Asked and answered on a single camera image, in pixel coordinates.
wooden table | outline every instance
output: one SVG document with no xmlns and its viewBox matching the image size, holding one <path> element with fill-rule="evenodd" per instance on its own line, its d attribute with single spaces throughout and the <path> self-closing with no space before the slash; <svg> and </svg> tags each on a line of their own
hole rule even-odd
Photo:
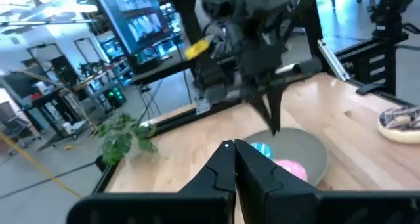
<svg viewBox="0 0 420 224">
<path fill-rule="evenodd" d="M 327 147 L 329 169 L 322 190 L 415 190 L 420 187 L 420 146 L 386 140 L 376 129 L 379 114 L 397 107 L 326 74 L 295 83 L 282 100 L 282 127 L 304 129 Z M 192 105 L 153 120 L 164 120 Z M 221 141 L 267 129 L 240 104 L 153 138 L 159 154 L 122 160 L 105 192 L 177 192 L 202 168 Z M 236 223 L 243 223 L 239 208 Z"/>
</svg>

gray bowl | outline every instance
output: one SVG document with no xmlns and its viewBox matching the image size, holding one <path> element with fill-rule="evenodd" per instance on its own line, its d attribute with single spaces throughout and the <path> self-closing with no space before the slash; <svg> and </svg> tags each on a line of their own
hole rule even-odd
<svg viewBox="0 0 420 224">
<path fill-rule="evenodd" d="M 311 185 L 316 186 L 327 171 L 329 158 L 326 147 L 317 137 L 301 129 L 282 128 L 275 136 L 266 130 L 244 140 L 271 146 L 274 160 L 287 159 L 300 163 L 305 168 Z"/>
</svg>

blue object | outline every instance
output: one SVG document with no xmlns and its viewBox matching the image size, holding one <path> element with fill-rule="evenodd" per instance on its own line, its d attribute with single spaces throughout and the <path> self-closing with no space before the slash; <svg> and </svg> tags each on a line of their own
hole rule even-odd
<svg viewBox="0 0 420 224">
<path fill-rule="evenodd" d="M 269 159 L 273 157 L 273 150 L 270 146 L 265 143 L 251 143 L 251 146 L 257 149 L 262 155 L 266 156 Z"/>
</svg>

pink object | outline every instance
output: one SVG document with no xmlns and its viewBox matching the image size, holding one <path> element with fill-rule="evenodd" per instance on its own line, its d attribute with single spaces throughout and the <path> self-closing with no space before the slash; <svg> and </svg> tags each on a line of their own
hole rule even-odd
<svg viewBox="0 0 420 224">
<path fill-rule="evenodd" d="M 303 181 L 308 181 L 308 174 L 300 163 L 291 160 L 274 160 L 274 162 Z"/>
</svg>

concrete floor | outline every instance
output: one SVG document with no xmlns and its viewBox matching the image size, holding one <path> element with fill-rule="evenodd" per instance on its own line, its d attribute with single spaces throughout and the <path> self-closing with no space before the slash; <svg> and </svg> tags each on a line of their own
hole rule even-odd
<svg viewBox="0 0 420 224">
<path fill-rule="evenodd" d="M 330 0 L 317 0 L 318 10 L 323 28 L 325 41 L 334 51 L 351 46 L 362 39 L 369 39 L 374 25 L 370 23 L 369 14 L 366 12 L 368 0 L 357 4 L 356 0 L 337 0 L 335 10 L 331 8 Z M 404 14 L 405 22 L 412 22 L 420 26 L 420 19 L 416 18 L 415 9 L 419 9 L 420 0 L 415 0 Z M 411 35 L 410 39 L 403 44 L 420 47 L 420 37 Z M 310 54 L 306 43 L 306 37 L 297 36 L 290 40 L 290 52 L 284 54 L 284 63 L 291 63 L 308 59 Z M 417 80 L 420 68 L 420 54 L 417 51 L 399 49 L 397 56 L 398 64 L 398 96 L 404 100 L 420 104 L 420 82 Z M 187 74 L 191 84 L 192 77 Z M 150 85 L 152 92 L 156 92 L 155 100 L 162 113 L 168 113 L 174 109 L 189 103 L 184 78 L 181 73 L 165 78 L 162 82 Z M 143 103 L 133 87 L 125 90 L 128 102 L 117 110 L 139 116 L 144 110 Z M 36 148 L 42 143 L 34 144 L 28 152 L 40 161 L 54 174 L 62 174 L 59 179 L 67 186 L 81 195 L 89 195 L 98 182 L 101 173 L 95 165 L 91 164 L 100 154 L 98 139 L 87 141 L 89 134 L 86 132 L 77 141 L 71 139 L 62 141 L 58 148 L 48 148 L 36 152 Z M 64 150 L 64 146 L 76 146 L 73 150 Z M 66 192 L 52 181 L 47 181 L 21 192 L 16 190 L 28 187 L 32 184 L 44 181 L 46 177 L 41 175 L 21 155 L 7 160 L 0 157 L 0 216 L 2 223 L 64 223 L 69 208 L 77 202 L 77 198 Z"/>
</svg>

